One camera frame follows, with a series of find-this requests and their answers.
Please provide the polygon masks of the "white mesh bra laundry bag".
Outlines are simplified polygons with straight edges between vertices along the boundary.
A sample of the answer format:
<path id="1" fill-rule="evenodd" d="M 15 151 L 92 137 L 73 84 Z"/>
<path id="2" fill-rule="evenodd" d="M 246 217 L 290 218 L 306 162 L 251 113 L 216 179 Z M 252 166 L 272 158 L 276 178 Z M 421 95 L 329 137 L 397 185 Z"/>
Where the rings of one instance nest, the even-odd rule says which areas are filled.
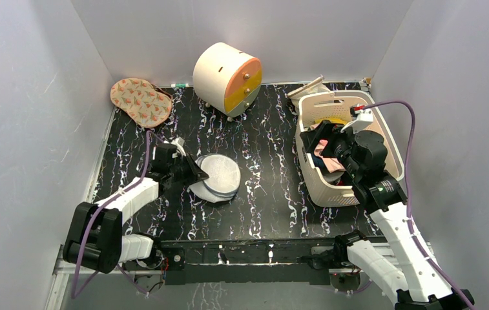
<path id="1" fill-rule="evenodd" d="M 196 164 L 208 177 L 189 186 L 195 196 L 209 203 L 232 200 L 240 187 L 241 173 L 238 164 L 222 154 L 200 156 Z"/>

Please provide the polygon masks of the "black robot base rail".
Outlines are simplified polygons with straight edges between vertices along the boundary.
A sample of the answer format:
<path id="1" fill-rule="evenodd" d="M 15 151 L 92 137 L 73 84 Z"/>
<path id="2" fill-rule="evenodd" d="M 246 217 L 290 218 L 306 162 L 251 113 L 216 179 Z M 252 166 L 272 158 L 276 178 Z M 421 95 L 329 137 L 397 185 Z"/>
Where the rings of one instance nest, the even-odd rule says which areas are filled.
<path id="1" fill-rule="evenodd" d="M 333 238 L 164 240 L 151 262 L 127 262 L 123 268 L 140 284 L 159 275 L 167 285 L 305 282 L 358 288 L 359 268 L 337 262 L 333 250 Z"/>

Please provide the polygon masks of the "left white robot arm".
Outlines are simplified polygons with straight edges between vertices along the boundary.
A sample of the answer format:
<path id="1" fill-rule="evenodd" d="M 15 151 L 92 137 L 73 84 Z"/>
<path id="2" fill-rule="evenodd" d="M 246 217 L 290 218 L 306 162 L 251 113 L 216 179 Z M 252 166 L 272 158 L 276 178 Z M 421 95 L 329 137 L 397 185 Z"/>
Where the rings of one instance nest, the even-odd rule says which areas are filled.
<path id="1" fill-rule="evenodd" d="M 145 159 L 144 171 L 128 185 L 99 202 L 77 205 L 63 246 L 65 262 L 104 274 L 131 261 L 148 269 L 161 265 L 165 255 L 159 238 L 125 235 L 123 225 L 173 185 L 187 187 L 209 176 L 175 143 L 148 150 Z"/>

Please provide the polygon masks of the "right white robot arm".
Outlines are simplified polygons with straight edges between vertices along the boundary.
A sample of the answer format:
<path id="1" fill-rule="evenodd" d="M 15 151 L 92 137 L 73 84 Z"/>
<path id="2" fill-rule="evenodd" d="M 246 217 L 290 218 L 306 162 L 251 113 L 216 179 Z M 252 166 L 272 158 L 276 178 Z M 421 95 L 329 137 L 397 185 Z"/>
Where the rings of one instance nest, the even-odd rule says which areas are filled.
<path id="1" fill-rule="evenodd" d="M 415 228 L 409 199 L 385 169 L 388 150 L 381 134 L 353 132 L 322 121 L 301 132 L 298 140 L 306 153 L 326 141 L 322 157 L 336 158 L 343 164 L 344 179 L 351 183 L 359 204 L 379 226 L 398 261 L 393 265 L 361 232 L 354 231 L 335 240 L 334 258 L 340 266 L 362 269 L 395 309 L 473 309 L 470 292 L 451 284 Z"/>

